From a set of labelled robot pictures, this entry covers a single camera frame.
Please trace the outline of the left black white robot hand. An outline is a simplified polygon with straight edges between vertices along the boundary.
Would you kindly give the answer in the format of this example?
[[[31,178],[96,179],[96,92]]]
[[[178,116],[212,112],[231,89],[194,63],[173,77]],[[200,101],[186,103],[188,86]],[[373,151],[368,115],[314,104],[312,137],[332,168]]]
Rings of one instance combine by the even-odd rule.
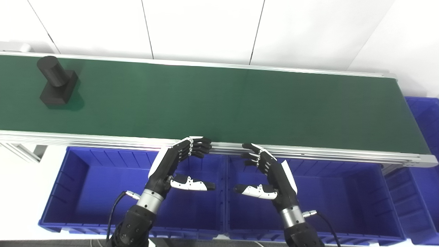
[[[178,164],[190,157],[203,158],[210,152],[211,140],[206,137],[189,136],[171,147],[160,149],[148,175],[145,189],[166,198],[171,187],[181,190],[215,190],[215,183],[201,181],[188,175],[176,174]]]

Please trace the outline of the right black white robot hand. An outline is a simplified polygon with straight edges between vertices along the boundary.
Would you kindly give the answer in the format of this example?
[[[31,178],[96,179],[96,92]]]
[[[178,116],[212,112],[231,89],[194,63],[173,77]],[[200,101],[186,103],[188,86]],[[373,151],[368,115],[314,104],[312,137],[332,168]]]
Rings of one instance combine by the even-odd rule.
[[[268,184],[236,184],[233,191],[241,195],[271,200],[276,211],[298,207],[297,186],[286,162],[280,163],[267,149],[253,143],[244,143],[251,150],[241,154],[246,166],[254,166],[268,179]]]

